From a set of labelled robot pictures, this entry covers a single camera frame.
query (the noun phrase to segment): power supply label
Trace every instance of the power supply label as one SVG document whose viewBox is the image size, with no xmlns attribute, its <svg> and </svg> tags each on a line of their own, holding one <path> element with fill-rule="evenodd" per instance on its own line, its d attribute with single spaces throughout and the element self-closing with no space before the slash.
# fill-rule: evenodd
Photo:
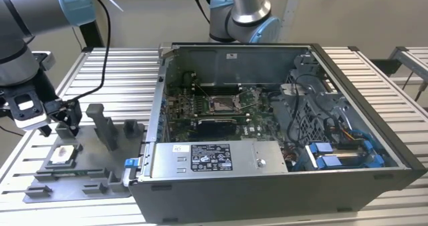
<svg viewBox="0 0 428 226">
<path fill-rule="evenodd" d="M 194 172 L 231 171 L 230 144 L 191 145 L 191 170 Z"/>
</svg>

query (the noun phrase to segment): slotted metal worktable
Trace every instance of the slotted metal worktable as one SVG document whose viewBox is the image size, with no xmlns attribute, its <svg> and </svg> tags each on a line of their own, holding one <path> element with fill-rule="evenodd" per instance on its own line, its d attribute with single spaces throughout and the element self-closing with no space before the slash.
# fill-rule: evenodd
<svg viewBox="0 0 428 226">
<path fill-rule="evenodd" d="M 324 48 L 405 145 L 428 167 L 428 114 L 358 51 Z M 68 99 L 100 82 L 104 49 L 82 53 L 58 93 Z M 104 104 L 115 122 L 136 119 L 147 125 L 158 75 L 157 49 L 112 49 L 104 87 L 82 98 Z M 91 120 L 83 116 L 83 124 Z M 0 169 L 0 223 L 8 225 L 140 225 L 144 218 L 134 198 L 23 203 L 23 191 L 40 168 L 56 135 L 28 132 Z M 428 175 L 405 190 L 385 192 L 358 212 L 241 220 L 195 225 L 427 225 Z"/>
</svg>

